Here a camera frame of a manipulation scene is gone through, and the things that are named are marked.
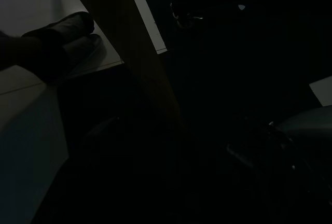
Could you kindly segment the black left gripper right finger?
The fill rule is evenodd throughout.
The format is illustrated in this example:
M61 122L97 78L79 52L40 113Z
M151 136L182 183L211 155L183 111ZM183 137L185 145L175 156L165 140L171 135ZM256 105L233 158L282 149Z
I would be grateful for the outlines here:
M313 199L304 172L280 144L229 144L242 204L253 223L310 223Z

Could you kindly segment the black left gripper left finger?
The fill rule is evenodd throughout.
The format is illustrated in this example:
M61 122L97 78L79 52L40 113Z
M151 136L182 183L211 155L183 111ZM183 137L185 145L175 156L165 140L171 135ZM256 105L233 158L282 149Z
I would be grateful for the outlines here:
M166 223L168 125L124 65L60 89L69 157L33 223Z

